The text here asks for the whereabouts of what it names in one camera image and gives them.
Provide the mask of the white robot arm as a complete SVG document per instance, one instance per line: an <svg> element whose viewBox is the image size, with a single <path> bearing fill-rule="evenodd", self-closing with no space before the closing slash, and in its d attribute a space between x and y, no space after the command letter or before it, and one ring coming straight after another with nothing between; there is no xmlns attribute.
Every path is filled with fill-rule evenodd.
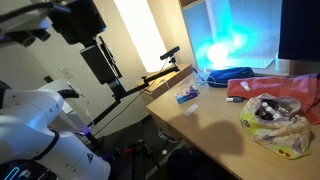
<svg viewBox="0 0 320 180"><path fill-rule="evenodd" d="M49 124L59 115L63 97L51 89L1 91L0 162L33 161L61 180L108 180L111 167L73 133Z"/></svg>

